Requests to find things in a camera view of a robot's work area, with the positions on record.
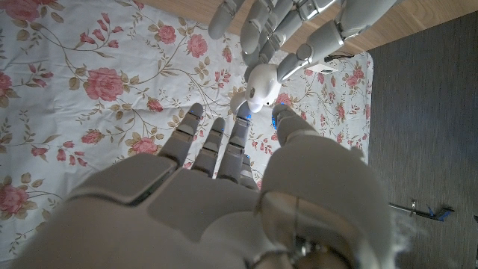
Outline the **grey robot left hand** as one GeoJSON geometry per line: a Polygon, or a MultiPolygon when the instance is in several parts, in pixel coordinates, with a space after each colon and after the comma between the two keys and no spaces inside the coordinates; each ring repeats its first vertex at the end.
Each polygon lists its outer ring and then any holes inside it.
{"type": "MultiPolygon", "coordinates": [[[[336,0],[257,0],[240,32],[240,46],[247,65],[245,79],[261,64],[267,64],[286,41],[307,21],[329,9],[336,0]]],[[[377,22],[395,0],[341,0],[338,15],[308,36],[296,52],[276,68],[284,81],[298,69],[311,67],[339,50],[344,42],[377,22]]]]}

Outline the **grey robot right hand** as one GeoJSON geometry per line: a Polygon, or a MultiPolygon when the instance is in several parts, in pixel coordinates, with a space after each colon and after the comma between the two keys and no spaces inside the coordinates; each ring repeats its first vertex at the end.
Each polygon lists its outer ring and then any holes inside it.
{"type": "Polygon", "coordinates": [[[280,147],[252,179],[239,109],[227,144],[217,119],[193,165],[194,104],[157,155],[140,153],[75,188],[13,268],[392,268],[391,213],[359,154],[287,105],[280,147]]]}

